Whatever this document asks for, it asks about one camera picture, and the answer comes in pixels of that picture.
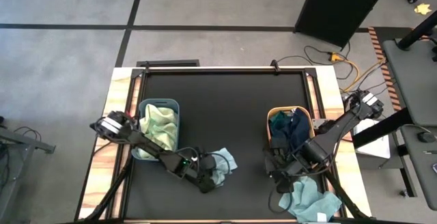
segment wicker basket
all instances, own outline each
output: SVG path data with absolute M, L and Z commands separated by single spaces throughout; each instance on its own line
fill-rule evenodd
M 313 126 L 313 120 L 311 119 L 311 116 L 309 115 L 309 112 L 303 108 L 303 107 L 276 107 L 271 109 L 268 114 L 267 114 L 267 137 L 268 137 L 268 144 L 270 145 L 270 140 L 272 139 L 272 137 L 270 136 L 270 129 L 268 127 L 268 120 L 275 115 L 276 113 L 280 112 L 280 111 L 291 111 L 294 109 L 300 109 L 301 111 L 303 111 L 305 114 L 307 114 L 308 117 L 308 122 L 309 122 L 309 126 L 310 126 L 310 131 L 309 131 L 309 137 L 313 138 L 315 136 L 314 133 L 314 126 Z

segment light green towel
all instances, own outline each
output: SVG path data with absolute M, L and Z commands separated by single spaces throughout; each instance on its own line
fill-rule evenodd
M 139 125 L 148 139 L 166 150 L 175 150 L 177 122 L 178 114 L 173 109 L 148 104 L 145 106 L 145 117 L 139 120 Z M 142 149 L 138 149 L 138 153 L 142 159 L 154 158 Z

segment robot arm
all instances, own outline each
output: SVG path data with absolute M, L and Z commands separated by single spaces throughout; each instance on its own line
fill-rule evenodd
M 327 170 L 334 161 L 336 144 L 358 123 L 366 118 L 378 118 L 382 113 L 382 102 L 368 91 L 356 91 L 348 98 L 350 108 L 335 121 L 319 127 L 319 133 L 305 142 L 292 155 L 292 160 L 278 163 L 278 150 L 266 152 L 266 170 L 278 184 L 278 193 L 288 193 L 292 183 L 302 173 L 317 174 Z
M 215 188 L 211 176 L 216 165 L 210 154 L 197 152 L 198 158 L 192 158 L 179 152 L 165 150 L 144 137 L 144 134 L 135 128 L 132 118 L 121 111 L 110 112 L 107 117 L 100 118 L 90 127 L 103 139 L 114 143 L 130 144 L 151 154 L 168 172 L 180 179 L 186 178 L 199 187 L 202 193 Z

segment white paper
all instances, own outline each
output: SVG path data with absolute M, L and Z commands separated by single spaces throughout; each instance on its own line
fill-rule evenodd
M 355 126 L 354 134 L 357 134 L 363 131 L 364 129 L 369 128 L 370 126 L 373 126 L 377 123 L 378 121 L 372 119 L 365 119 L 361 121 L 357 126 Z M 367 145 L 361 146 L 360 148 L 356 149 L 355 152 L 372 155 L 372 156 L 378 156 L 382 158 L 390 158 L 389 136 L 386 135 L 384 137 L 376 139 L 371 143 L 368 143 Z

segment teal towel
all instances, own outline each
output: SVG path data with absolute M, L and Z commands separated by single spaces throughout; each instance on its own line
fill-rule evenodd
M 340 199 L 329 191 L 319 193 L 317 184 L 308 176 L 300 177 L 293 186 L 293 202 L 288 212 L 294 215 L 299 223 L 316 222 L 319 212 L 326 214 L 326 219 L 329 220 L 340 209 Z M 286 193 L 282 195 L 279 206 L 285 209 L 289 202 L 290 194 Z
M 214 160 L 216 161 L 216 169 L 212 172 L 211 179 L 214 180 L 214 183 L 217 187 L 222 186 L 225 181 L 225 175 L 228 173 L 231 174 L 234 169 L 237 168 L 237 163 L 235 162 L 234 157 L 226 150 L 226 148 L 222 148 L 219 151 L 213 152 L 214 154 L 220 154 L 224 156 L 228 163 L 231 170 L 227 168 L 227 163 L 224 158 L 218 155 L 212 155 L 214 157 Z

